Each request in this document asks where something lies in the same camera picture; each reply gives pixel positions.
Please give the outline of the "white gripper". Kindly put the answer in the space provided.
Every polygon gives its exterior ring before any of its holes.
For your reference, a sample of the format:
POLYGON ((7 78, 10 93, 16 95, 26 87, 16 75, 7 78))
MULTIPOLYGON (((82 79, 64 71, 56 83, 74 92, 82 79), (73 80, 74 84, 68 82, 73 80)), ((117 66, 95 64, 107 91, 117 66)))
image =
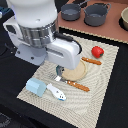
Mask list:
POLYGON ((81 45, 70 36, 60 33, 56 33, 55 36, 53 42, 42 48, 20 44, 15 56, 37 66, 49 61, 62 68, 75 69, 80 61, 81 45))

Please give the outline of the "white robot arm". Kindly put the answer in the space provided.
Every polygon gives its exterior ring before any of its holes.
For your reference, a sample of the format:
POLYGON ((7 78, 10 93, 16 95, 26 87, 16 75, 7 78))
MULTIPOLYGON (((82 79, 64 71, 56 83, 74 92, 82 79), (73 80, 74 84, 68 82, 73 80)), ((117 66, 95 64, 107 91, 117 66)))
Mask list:
POLYGON ((80 61, 82 48, 72 37, 58 30, 54 0, 6 0, 14 15, 4 24, 17 50, 15 56, 34 65, 45 60, 73 70, 80 61))

